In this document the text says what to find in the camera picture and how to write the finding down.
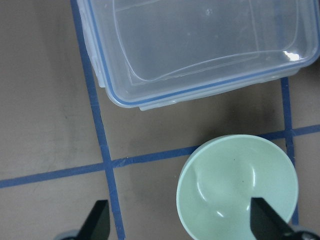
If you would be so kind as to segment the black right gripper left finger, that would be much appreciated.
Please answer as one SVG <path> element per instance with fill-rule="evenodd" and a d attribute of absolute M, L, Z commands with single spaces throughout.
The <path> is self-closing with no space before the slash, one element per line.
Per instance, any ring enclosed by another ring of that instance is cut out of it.
<path fill-rule="evenodd" d="M 107 240 L 110 236 L 108 200 L 98 200 L 79 230 L 76 240 Z"/>

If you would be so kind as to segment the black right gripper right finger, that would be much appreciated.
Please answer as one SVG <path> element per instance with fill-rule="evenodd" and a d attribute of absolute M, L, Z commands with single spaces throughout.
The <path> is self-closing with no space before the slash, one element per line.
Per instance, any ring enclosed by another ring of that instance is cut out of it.
<path fill-rule="evenodd" d="M 250 230 L 256 240 L 292 240 L 294 231 L 262 197 L 250 201 Z"/>

